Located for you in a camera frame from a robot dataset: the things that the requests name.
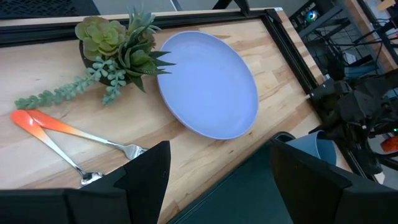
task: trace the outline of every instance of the wire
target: wire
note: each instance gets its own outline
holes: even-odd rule
[[[380,154],[380,153],[374,152],[373,154],[377,158],[393,158],[393,157],[397,157],[398,156],[398,152],[393,152],[393,153],[389,153],[389,154]]]
[[[398,39],[398,37],[394,37],[394,38],[391,38],[389,40],[391,41],[391,40],[397,40],[397,39]],[[382,43],[382,41],[378,40],[378,41],[369,41],[369,42],[359,43],[359,44],[336,44],[336,45],[337,46],[355,46],[355,47],[357,47],[357,46],[360,46],[360,45],[379,44],[379,43]]]
[[[377,65],[377,60],[379,59],[379,56],[380,56],[382,48],[383,48],[383,42],[381,42],[381,44],[380,44],[380,49],[379,49],[379,52],[377,53],[376,60],[375,60],[375,63],[374,63],[374,71],[376,72],[376,75],[379,75],[379,72],[378,72],[379,68],[378,68],[378,65]]]

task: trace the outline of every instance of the light purple plate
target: light purple plate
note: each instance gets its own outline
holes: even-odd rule
[[[222,40],[197,31],[167,40],[160,59],[176,65],[158,75],[160,92],[186,127],[213,139],[232,139],[253,125],[258,111],[256,84],[238,53]]]

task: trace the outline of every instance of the wooden table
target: wooden table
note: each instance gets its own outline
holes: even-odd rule
[[[287,16],[283,11],[278,13],[308,67],[321,82],[321,72]],[[8,21],[7,24],[32,21],[45,22],[35,19]],[[185,128],[167,109],[155,77],[145,77],[146,94],[129,85],[111,106],[101,105],[105,89],[102,84],[97,84],[73,101],[41,109],[72,126],[123,144],[152,147],[162,140],[169,140],[172,164],[160,214],[161,223],[244,161],[276,132],[288,131],[300,137],[319,124],[315,112],[306,102],[305,93],[259,19],[163,30],[155,35],[157,46],[183,30],[200,30],[215,35],[232,46],[249,66],[259,94],[259,112],[254,126],[244,136],[217,141]],[[83,74],[85,68],[78,41],[3,48],[0,49],[0,65],[0,82],[3,84],[0,96],[0,188],[79,187],[80,176],[76,171],[9,119],[15,109],[14,100],[46,89],[53,90],[72,82],[75,75]],[[75,136],[47,132],[86,170],[108,173],[127,162],[121,151]],[[337,152],[338,165],[348,169]]]
[[[362,34],[367,34],[374,30],[371,27],[369,19],[366,17],[365,13],[361,9],[361,6],[359,6],[357,0],[342,0],[342,3],[351,14]],[[369,35],[365,38],[366,41],[374,41],[374,39],[375,38],[373,35]],[[379,52],[380,44],[371,44],[370,46],[375,54]],[[378,61],[381,62],[386,72],[398,68],[398,65],[392,59],[391,54],[388,52],[385,46],[382,46]]]

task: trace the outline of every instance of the succulent plant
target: succulent plant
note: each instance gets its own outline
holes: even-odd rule
[[[140,90],[145,91],[141,76],[168,73],[158,67],[174,63],[158,58],[169,52],[152,51],[155,46],[152,34],[160,30],[151,24],[155,15],[137,12],[136,8],[129,15],[127,30],[118,21],[110,22],[97,16],[84,18],[75,27],[75,33],[83,41],[84,56],[94,61],[92,67],[86,69],[83,78],[75,77],[74,83],[56,88],[53,92],[45,90],[38,96],[16,100],[17,108],[29,110],[71,100],[77,94],[84,93],[87,87],[101,77],[110,81],[102,100],[102,104],[108,105],[121,95],[120,88],[129,82],[134,82]]]
[[[54,89],[54,92],[45,90],[38,96],[30,96],[28,98],[20,98],[15,101],[18,109],[31,110],[39,106],[59,105],[62,101],[71,100],[77,94],[83,94],[85,90],[92,84],[100,80],[101,77],[108,77],[112,86],[106,87],[107,94],[104,95],[103,104],[108,105],[114,102],[115,98],[120,96],[120,87],[126,85],[123,80],[124,70],[118,70],[115,67],[116,62],[113,59],[104,61],[101,57],[96,58],[93,68],[87,68],[85,76],[75,77],[74,83],[69,83],[60,88]]]
[[[142,91],[145,91],[142,75],[166,74],[169,72],[159,69],[158,66],[175,65],[158,59],[169,52],[151,52],[155,43],[143,36],[147,29],[148,26],[134,30],[125,44],[119,47],[117,59],[119,67],[126,71],[127,79],[133,81]]]
[[[118,21],[108,21],[98,16],[84,18],[75,27],[76,36],[83,41],[84,56],[95,61],[96,57],[112,56],[126,39],[126,28]]]
[[[129,10],[129,26],[127,29],[127,35],[130,35],[139,27],[148,27],[147,31],[150,34],[154,34],[157,30],[161,30],[159,27],[152,25],[155,15],[150,12],[144,12],[144,8],[141,8],[141,12],[138,12],[135,7],[133,7],[132,10]]]

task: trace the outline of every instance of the black metal frame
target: black metal frame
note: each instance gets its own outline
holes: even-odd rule
[[[390,53],[392,59],[395,61],[396,64],[398,64],[398,54],[394,50],[394,47],[392,46],[387,34],[385,31],[382,29],[380,30],[381,26],[379,25],[377,18],[374,17],[373,13],[371,10],[368,8],[366,3],[363,0],[357,0],[359,6],[361,7],[362,11],[364,12],[365,16],[369,19],[369,22],[373,25],[375,33],[378,34],[380,37],[383,46],[388,50]]]
[[[292,39],[289,37],[288,33],[283,27],[282,21],[275,9],[266,9],[265,11],[249,11],[247,2],[246,4],[245,2],[246,1],[240,2],[241,12],[217,12],[194,15],[159,16],[156,17],[154,25],[163,29],[170,29],[181,26],[193,26],[217,22],[261,19],[261,21],[267,27],[271,37],[280,48],[281,54],[289,64],[290,69],[293,71],[301,87],[307,94],[309,94],[318,86],[318,83],[295,47]],[[118,21],[124,25],[128,23],[128,19],[120,19]],[[61,24],[0,27],[0,47],[76,39],[76,24],[77,22],[67,22]],[[366,175],[359,166],[355,157],[349,155],[349,150],[345,150],[343,147],[340,149],[348,164],[351,166],[353,172],[366,178]]]

